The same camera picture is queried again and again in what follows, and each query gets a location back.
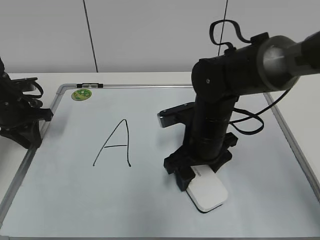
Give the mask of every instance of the green sticker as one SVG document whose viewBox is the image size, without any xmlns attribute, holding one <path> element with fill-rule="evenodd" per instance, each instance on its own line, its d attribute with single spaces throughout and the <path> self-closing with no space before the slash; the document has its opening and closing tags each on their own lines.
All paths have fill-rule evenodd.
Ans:
<svg viewBox="0 0 320 240">
<path fill-rule="evenodd" d="M 92 92 L 89 89 L 79 89 L 72 93 L 71 97 L 75 101 L 83 101 L 90 98 Z"/>
</svg>

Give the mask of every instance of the black bracket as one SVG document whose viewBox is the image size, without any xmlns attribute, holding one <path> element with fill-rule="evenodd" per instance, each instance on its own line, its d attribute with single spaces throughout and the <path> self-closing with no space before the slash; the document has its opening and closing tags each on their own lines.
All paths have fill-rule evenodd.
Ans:
<svg viewBox="0 0 320 240">
<path fill-rule="evenodd" d="M 43 103 L 38 100 L 44 91 L 36 83 L 36 77 L 11 80 L 4 72 L 5 67 L 0 59 L 0 136 L 11 139 L 26 149 L 31 146 L 39 148 L 39 121 L 51 121 L 51 109 L 41 108 Z M 39 95 L 24 94 L 38 89 Z"/>
<path fill-rule="evenodd" d="M 192 179 L 196 177 L 191 166 L 209 165 L 216 173 L 219 168 L 232 159 L 228 150 L 237 144 L 238 138 L 229 132 L 225 135 L 219 155 L 211 160 L 200 159 L 189 146 L 190 128 L 194 114 L 194 102 L 175 106 L 158 113 L 163 128 L 182 123 L 185 125 L 183 144 L 174 153 L 164 159 L 164 168 L 168 174 L 174 173 L 176 183 L 181 191 L 185 191 Z"/>
</svg>

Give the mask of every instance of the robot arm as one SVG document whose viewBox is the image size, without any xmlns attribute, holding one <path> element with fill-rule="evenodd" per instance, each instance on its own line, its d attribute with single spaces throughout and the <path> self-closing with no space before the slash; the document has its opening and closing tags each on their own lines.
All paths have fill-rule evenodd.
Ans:
<svg viewBox="0 0 320 240">
<path fill-rule="evenodd" d="M 42 139 L 39 121 L 51 121 L 50 109 L 41 108 L 43 95 L 36 77 L 11 80 L 0 58 L 0 136 L 11 139 L 26 149 L 39 148 Z M 24 94 L 38 89 L 40 95 Z"/>
<path fill-rule="evenodd" d="M 230 42 L 216 43 L 213 31 L 221 22 L 232 23 L 238 38 L 250 45 L 236 49 Z M 299 43 L 285 36 L 269 37 L 267 32 L 246 40 L 235 21 L 220 20 L 210 26 L 210 38 L 228 49 L 223 56 L 200 59 L 193 67 L 195 102 L 158 114 L 162 127 L 186 125 L 182 146 L 164 160 L 182 191 L 195 177 L 190 166 L 206 164 L 216 172 L 232 158 L 228 148 L 238 139 L 227 128 L 233 111 L 263 124 L 256 114 L 234 108 L 241 95 L 289 90 L 300 76 L 320 73 L 320 32 Z"/>
</svg>

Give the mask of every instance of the white table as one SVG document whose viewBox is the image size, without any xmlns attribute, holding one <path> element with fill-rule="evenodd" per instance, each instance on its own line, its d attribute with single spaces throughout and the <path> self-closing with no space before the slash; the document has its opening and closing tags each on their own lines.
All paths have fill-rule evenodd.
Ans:
<svg viewBox="0 0 320 240">
<path fill-rule="evenodd" d="M 65 83 L 102 84 L 189 84 L 189 72 L 142 73 L 16 73 L 12 79 L 38 77 L 44 89 L 43 107 L 48 108 L 58 87 Z M 303 77 L 290 94 L 279 104 L 279 109 L 293 135 L 303 150 L 309 164 L 320 179 L 320 160 L 317 152 L 317 136 L 320 119 L 317 111 L 318 76 Z M 13 141 L 0 137 L 0 200 L 3 199 L 26 150 Z"/>
</svg>

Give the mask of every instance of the white eraser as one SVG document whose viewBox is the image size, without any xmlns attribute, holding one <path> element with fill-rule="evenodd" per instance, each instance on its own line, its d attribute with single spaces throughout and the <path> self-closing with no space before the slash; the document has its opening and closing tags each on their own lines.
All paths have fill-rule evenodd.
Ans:
<svg viewBox="0 0 320 240">
<path fill-rule="evenodd" d="M 207 213 L 222 205 L 228 191 L 208 165 L 192 166 L 195 178 L 186 189 L 200 212 Z"/>
</svg>

